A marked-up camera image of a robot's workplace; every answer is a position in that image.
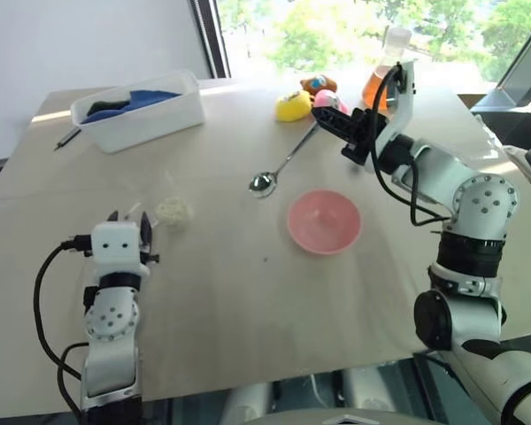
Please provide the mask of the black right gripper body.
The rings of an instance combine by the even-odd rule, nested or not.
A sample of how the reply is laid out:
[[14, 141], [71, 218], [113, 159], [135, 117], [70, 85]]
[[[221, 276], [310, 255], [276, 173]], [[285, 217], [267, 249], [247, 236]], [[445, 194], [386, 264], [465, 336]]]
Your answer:
[[373, 118], [371, 109], [354, 108], [351, 114], [352, 130], [341, 153], [359, 166], [364, 166], [366, 159], [370, 156], [370, 146], [373, 143]]

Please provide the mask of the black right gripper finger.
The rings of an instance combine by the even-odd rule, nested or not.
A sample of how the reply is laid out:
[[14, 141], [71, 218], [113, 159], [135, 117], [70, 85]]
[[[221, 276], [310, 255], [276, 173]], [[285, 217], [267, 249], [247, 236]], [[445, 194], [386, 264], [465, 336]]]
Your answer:
[[326, 131], [355, 131], [358, 128], [356, 120], [332, 106], [313, 107], [312, 115]]
[[352, 120], [348, 118], [328, 117], [317, 118], [317, 122], [321, 128], [346, 143], [357, 143], [355, 137], [357, 126]]

